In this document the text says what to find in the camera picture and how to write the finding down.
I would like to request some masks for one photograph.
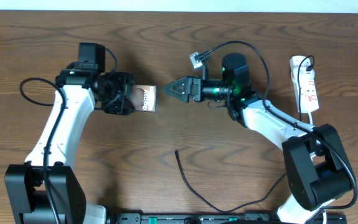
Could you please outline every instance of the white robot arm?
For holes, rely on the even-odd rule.
[[[268,80],[264,96],[252,89],[246,57],[239,53],[228,54],[223,58],[221,80],[209,79],[206,60],[211,57],[211,52],[227,44],[246,45],[260,57]],[[281,222],[302,224],[314,218],[320,210],[349,208],[356,202],[356,178],[338,133],[328,124],[315,127],[302,123],[266,100],[270,88],[269,70],[263,56],[254,46],[233,40],[200,54],[195,52],[190,55],[190,60],[194,68],[203,69],[203,76],[183,77],[165,85],[164,92],[185,103],[190,98],[195,102],[224,100],[224,106],[233,121],[257,131],[283,151],[292,195],[277,210]],[[325,156],[326,161],[314,166],[314,156]],[[182,177],[187,187],[200,196],[188,185],[183,173]],[[351,190],[354,191],[354,197],[350,203],[328,206]]]
[[[24,98],[39,105],[45,104],[28,98],[22,90],[23,84],[38,80],[57,90],[52,112],[33,151],[23,165],[10,165],[6,171],[5,183],[16,223],[110,222],[105,207],[86,203],[73,173],[81,133],[89,115],[96,110],[96,100],[102,106],[98,109],[105,113],[129,115],[134,111],[128,100],[134,82],[132,75],[115,70],[100,75],[104,72],[104,58],[104,46],[80,43],[78,62],[61,71],[56,85],[41,78],[29,78],[21,83]],[[42,183],[46,191],[35,190]]]

